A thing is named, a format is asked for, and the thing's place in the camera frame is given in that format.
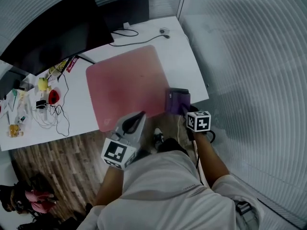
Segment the clear plastic bag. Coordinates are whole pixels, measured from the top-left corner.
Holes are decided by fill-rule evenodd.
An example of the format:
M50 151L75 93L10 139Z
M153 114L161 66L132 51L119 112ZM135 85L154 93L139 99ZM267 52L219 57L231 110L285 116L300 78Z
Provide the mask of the clear plastic bag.
M15 124L27 125L32 122L32 107L30 103L29 94L21 95L18 105Z

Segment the red round object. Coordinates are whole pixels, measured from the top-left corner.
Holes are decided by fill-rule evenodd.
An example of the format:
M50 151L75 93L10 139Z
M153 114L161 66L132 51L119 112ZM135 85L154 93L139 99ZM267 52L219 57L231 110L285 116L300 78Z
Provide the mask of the red round object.
M48 103L54 105L59 102L61 96L61 92L59 88L54 88L50 91L48 96Z

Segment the red label packet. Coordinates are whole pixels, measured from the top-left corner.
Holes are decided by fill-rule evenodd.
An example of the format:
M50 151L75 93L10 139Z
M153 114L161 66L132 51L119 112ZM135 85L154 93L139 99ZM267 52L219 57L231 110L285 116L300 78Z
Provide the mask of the red label packet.
M68 66L67 66L67 68L66 68L66 71L67 71L68 73L71 72L71 70L72 70L72 68L74 67L74 65L75 65L75 63L77 62L77 60L78 60L78 58L77 58L77 57L74 57L74 58L70 61L70 63L68 64Z

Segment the person's left forearm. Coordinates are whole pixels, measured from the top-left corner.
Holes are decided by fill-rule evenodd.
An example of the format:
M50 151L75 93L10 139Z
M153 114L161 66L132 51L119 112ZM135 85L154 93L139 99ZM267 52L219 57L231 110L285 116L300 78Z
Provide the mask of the person's left forearm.
M109 166L96 195L94 206L107 206L122 195L124 172Z

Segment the person's right forearm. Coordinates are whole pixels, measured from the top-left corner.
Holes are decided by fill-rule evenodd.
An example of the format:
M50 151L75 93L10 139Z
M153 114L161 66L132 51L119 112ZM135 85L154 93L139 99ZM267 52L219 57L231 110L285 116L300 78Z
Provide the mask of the person's right forearm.
M229 170L214 151L207 137L202 133L195 133L194 139L198 148L202 170L209 187L221 177L229 175Z

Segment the orange snack pack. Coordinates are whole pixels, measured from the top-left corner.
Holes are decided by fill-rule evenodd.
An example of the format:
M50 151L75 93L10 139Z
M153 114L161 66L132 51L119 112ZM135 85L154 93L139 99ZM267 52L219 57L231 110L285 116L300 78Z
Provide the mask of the orange snack pack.
M22 137L24 135L23 124L11 124L9 125L7 136L11 138Z

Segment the purple cloth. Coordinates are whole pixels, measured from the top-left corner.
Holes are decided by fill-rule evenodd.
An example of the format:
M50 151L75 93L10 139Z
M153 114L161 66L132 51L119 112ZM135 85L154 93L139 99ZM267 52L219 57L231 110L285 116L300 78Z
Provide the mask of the purple cloth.
M165 111L173 115L181 115L181 105L190 107L190 93L188 89L169 88L166 91Z

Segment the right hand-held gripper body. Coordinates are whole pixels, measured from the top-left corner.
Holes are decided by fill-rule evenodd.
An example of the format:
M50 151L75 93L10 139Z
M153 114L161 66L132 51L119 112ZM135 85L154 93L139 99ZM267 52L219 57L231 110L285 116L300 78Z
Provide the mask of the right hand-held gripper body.
M186 127L194 133L206 134L211 130L211 114L208 111L202 111L195 106L190 106L186 113Z

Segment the yellow plush toy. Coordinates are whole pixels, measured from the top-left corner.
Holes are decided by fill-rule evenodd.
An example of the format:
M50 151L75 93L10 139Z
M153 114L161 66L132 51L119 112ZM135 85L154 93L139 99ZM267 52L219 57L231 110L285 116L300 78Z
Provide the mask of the yellow plush toy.
M50 91L51 87L48 85L48 79L46 78L39 78L37 82L38 89L40 91Z

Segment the white sneaker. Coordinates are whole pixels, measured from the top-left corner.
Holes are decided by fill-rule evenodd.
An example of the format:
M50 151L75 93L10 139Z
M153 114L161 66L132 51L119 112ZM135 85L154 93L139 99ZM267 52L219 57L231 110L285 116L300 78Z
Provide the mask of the white sneaker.
M156 150L159 149L160 145L164 142L164 135L160 128L156 127L153 133L153 144Z

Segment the person's white shirt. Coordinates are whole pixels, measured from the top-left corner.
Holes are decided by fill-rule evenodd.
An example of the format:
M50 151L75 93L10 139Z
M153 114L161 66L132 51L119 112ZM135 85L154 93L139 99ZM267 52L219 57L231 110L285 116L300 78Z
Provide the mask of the person's white shirt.
M238 201L252 210L240 216ZM128 166L120 198L93 207L77 230L247 230L258 229L263 217L259 201L233 176L207 187L186 154L170 151Z

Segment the yellow packet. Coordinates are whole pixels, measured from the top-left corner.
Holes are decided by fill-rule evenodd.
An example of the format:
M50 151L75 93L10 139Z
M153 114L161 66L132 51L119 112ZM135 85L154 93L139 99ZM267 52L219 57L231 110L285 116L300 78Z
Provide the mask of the yellow packet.
M48 70L49 75L55 75L55 76L56 76L56 75L59 75L59 74L63 71L63 69L64 69L64 67L66 66L67 62L68 62L68 59L62 61L62 62L59 63L59 64L56 64L56 65L52 66L52 67Z

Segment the person's black trousers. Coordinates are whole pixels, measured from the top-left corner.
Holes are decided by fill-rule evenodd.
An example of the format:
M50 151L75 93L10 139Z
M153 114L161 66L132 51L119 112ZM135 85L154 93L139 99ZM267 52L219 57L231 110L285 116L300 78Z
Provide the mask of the person's black trousers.
M174 138L168 138L165 141L162 141L160 143L156 143L155 145L157 152L170 152L170 151L181 151L187 156L187 151L180 146L180 144L174 139Z

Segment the black flat panel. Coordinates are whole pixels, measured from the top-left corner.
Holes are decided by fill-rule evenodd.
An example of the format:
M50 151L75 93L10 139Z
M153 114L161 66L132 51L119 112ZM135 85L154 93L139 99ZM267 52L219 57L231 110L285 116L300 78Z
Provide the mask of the black flat panel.
M149 0L117 0L98 7L109 31L124 28L150 19Z

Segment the pink desk mat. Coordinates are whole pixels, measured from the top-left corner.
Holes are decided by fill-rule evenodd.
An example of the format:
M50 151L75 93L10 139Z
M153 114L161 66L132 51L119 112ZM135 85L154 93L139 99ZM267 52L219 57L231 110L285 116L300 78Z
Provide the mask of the pink desk mat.
M86 69L88 89L99 130L115 128L130 113L147 117L165 111L169 88L154 46L143 46L100 61Z

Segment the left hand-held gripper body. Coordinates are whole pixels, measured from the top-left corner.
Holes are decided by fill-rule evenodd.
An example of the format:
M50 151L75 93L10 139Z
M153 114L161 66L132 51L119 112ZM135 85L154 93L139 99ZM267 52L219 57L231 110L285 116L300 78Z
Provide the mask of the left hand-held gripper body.
M115 133L105 139L101 158L112 167L124 170L135 159L139 150L124 144L124 139L119 139Z

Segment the black office chair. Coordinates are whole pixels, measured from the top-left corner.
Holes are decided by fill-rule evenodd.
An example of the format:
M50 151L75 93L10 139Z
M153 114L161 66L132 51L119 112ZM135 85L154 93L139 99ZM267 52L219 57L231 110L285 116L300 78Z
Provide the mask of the black office chair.
M50 192L55 196L55 192L47 182L47 180L40 174L37 174L29 179L29 181L19 181L16 184L22 184L28 189L35 189L41 192ZM49 212L46 214L38 213L35 211L30 211L27 214L30 214L34 217L33 227L40 230L51 230L58 226L58 220L55 219Z

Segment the black computer monitor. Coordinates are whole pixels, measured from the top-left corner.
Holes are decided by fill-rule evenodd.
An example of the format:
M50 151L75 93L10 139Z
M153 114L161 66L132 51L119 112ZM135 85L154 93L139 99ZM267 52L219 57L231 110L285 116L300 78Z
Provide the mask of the black computer monitor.
M0 60L33 75L114 41L95 0L62 0L29 23Z

